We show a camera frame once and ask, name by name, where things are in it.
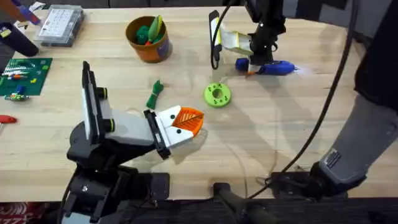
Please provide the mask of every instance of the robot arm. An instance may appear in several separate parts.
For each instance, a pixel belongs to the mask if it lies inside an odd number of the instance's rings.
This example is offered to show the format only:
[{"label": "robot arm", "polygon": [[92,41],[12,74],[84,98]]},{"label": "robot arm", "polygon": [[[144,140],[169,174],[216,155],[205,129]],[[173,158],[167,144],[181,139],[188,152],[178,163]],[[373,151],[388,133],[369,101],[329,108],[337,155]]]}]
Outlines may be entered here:
[{"label": "robot arm", "polygon": [[[368,37],[386,35],[385,33],[382,34],[382,32],[386,32],[386,29],[379,29],[379,27],[382,26],[382,23],[389,22],[386,15],[393,13],[393,9],[390,9],[391,5],[393,5],[391,0],[377,2],[361,0],[356,31]],[[263,25],[258,26],[256,33],[252,36],[252,44],[254,44],[261,39],[263,41],[276,40],[276,38],[270,38],[261,33],[261,29],[275,30],[275,27],[280,27],[279,21],[281,20],[273,21],[275,18],[306,19],[348,27],[353,1],[247,0],[245,6],[253,22]],[[281,12],[282,15],[275,15],[275,12]],[[374,49],[369,49],[365,58],[370,57],[373,51]],[[366,64],[369,65],[370,63],[373,62],[367,60]],[[366,71],[363,68],[364,66],[361,65],[357,71],[356,89],[362,90],[359,91],[360,94],[367,97],[364,98],[361,95],[357,97],[351,115],[336,141],[322,159],[313,165],[309,176],[304,174],[297,177],[294,174],[287,174],[286,176],[282,174],[282,180],[271,186],[275,197],[287,195],[287,192],[298,192],[305,197],[320,199],[323,196],[331,197],[357,187],[366,178],[366,173],[372,163],[398,137],[398,116],[395,108],[387,103],[384,103],[384,105],[378,103],[377,100],[369,101],[371,97],[366,94],[361,83],[358,82],[358,79],[363,79],[367,73],[370,73],[370,69]],[[304,188],[298,191],[292,190],[294,187],[284,182],[283,178],[285,177],[290,180],[295,179],[303,184]]]}]

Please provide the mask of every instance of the circuit board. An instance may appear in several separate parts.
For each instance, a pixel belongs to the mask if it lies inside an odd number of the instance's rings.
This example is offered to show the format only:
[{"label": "circuit board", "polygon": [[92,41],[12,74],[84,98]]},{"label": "circuit board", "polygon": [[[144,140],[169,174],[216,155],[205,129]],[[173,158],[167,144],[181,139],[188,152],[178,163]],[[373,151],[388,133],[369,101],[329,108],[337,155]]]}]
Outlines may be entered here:
[{"label": "circuit board", "polygon": [[[49,72],[52,58],[10,59],[0,77],[0,96],[14,93],[17,85],[25,87],[25,96],[39,96]],[[26,78],[8,80],[11,73],[20,73]]]}]

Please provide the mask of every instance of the green plastic piece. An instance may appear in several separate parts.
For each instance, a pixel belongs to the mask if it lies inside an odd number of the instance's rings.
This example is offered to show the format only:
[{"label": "green plastic piece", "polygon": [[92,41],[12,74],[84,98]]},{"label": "green plastic piece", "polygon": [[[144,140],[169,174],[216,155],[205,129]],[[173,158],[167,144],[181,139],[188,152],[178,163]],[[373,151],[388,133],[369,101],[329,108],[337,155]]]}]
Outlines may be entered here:
[{"label": "green plastic piece", "polygon": [[147,101],[147,107],[154,110],[156,107],[156,101],[157,97],[159,96],[160,92],[164,89],[163,84],[161,84],[160,80],[157,80],[154,84],[154,88],[152,90],[152,93],[150,94],[150,97]]},{"label": "green plastic piece", "polygon": [[206,103],[215,108],[226,106],[231,101],[231,91],[222,83],[212,83],[203,92]]},{"label": "green plastic piece", "polygon": [[2,76],[2,77],[0,78],[0,86],[2,85],[2,83],[4,82],[5,79],[6,79],[6,77],[4,77],[4,76]]},{"label": "green plastic piece", "polygon": [[52,58],[26,58],[26,59],[10,59],[7,67],[4,69],[4,73],[12,73],[18,71],[21,75],[26,75],[27,78],[21,80],[8,80],[7,77],[3,80],[0,86],[0,96],[9,96],[15,93],[17,85],[26,87],[24,95],[26,96],[39,96],[42,91],[42,87],[50,71]]},{"label": "green plastic piece", "polygon": [[156,37],[159,35],[160,28],[162,27],[162,16],[155,17],[154,21],[150,25],[148,31],[148,41],[153,43]]},{"label": "green plastic piece", "polygon": [[164,34],[159,34],[156,39],[154,40],[154,44],[158,43],[162,38],[163,38]]},{"label": "green plastic piece", "polygon": [[137,44],[145,45],[145,43],[148,41],[148,30],[149,27],[147,26],[142,26],[137,30],[136,32]]}]

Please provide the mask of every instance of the wooden table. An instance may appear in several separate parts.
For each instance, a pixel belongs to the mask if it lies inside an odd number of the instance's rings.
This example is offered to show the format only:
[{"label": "wooden table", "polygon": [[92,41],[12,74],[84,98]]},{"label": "wooden table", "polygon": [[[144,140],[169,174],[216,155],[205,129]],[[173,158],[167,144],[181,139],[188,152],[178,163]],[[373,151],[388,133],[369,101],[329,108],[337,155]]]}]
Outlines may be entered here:
[{"label": "wooden table", "polygon": [[[111,106],[139,114],[146,109],[152,85],[161,79],[169,86],[157,111],[174,105],[205,113],[203,130],[191,143],[173,150],[166,161],[151,152],[128,162],[141,172],[169,172],[170,198],[207,198],[213,182],[229,182],[246,196],[260,189],[256,177],[281,170],[296,155],[317,120],[343,50],[344,29],[301,20],[288,20],[279,37],[276,59],[299,68],[286,77],[245,79],[234,71],[238,55],[222,53],[220,69],[210,67],[208,14],[213,7],[169,9],[87,9],[86,20],[72,48],[42,49],[37,57],[52,57],[42,94],[25,103],[0,101],[1,114],[19,119],[0,132],[0,202],[60,200],[75,164],[66,158],[69,135],[82,120],[81,69],[87,60],[97,84],[107,87]],[[45,11],[38,12],[43,17]],[[158,64],[139,60],[124,31],[139,16],[161,14],[173,43],[169,59]],[[254,32],[243,7],[232,7],[228,28]],[[36,27],[29,26],[32,38]],[[317,138],[298,161],[308,169],[319,160],[345,123],[356,93],[353,76],[360,49],[351,49],[343,78]],[[203,100],[211,82],[227,84],[233,94],[225,108],[214,109]],[[352,197],[396,197],[398,166],[393,145],[372,166]],[[271,197],[264,192],[262,197]]]}]

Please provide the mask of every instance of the black mount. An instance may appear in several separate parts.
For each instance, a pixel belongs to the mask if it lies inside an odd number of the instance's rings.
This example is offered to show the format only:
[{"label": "black mount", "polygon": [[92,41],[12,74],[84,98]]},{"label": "black mount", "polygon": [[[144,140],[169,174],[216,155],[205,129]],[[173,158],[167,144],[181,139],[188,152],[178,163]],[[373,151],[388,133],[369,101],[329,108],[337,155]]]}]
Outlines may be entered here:
[{"label": "black mount", "polygon": [[272,52],[278,48],[277,36],[286,32],[283,1],[247,0],[244,5],[252,21],[258,23],[255,33],[249,34],[252,37],[250,49],[254,53],[250,56],[250,64],[264,65],[274,62]]},{"label": "black mount", "polygon": [[347,191],[359,186],[365,179],[366,176],[352,183],[335,184],[316,162],[310,172],[273,172],[270,188],[275,198],[328,200],[348,198]]}]

